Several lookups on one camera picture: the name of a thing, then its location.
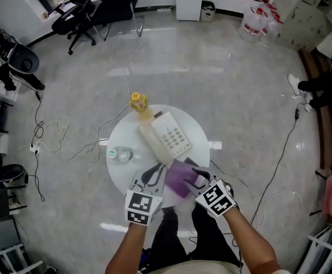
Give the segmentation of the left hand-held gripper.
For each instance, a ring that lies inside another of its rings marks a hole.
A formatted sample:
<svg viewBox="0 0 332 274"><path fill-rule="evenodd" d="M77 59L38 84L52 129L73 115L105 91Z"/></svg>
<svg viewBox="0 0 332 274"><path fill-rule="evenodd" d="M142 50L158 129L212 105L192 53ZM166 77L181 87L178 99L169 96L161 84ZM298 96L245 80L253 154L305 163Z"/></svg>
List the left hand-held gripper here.
<svg viewBox="0 0 332 274"><path fill-rule="evenodd" d="M167 167L161 163L148 164L136 171L125 195L125 220L149 226L163 205Z"/></svg>

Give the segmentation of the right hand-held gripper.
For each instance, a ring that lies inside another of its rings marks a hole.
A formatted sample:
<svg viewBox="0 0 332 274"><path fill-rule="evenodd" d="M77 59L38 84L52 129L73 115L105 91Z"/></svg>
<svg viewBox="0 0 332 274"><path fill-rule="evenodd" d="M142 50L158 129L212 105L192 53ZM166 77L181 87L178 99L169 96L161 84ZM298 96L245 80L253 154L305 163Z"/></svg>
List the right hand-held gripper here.
<svg viewBox="0 0 332 274"><path fill-rule="evenodd" d="M233 207L238 207L232 196L231 187L223 180L213 181L210 185L212 171L209 167L193 167L192 171L198 175L192 183L188 179L183 182L189 191L196 197L196 202L207 209L215 217L219 217Z"/></svg>

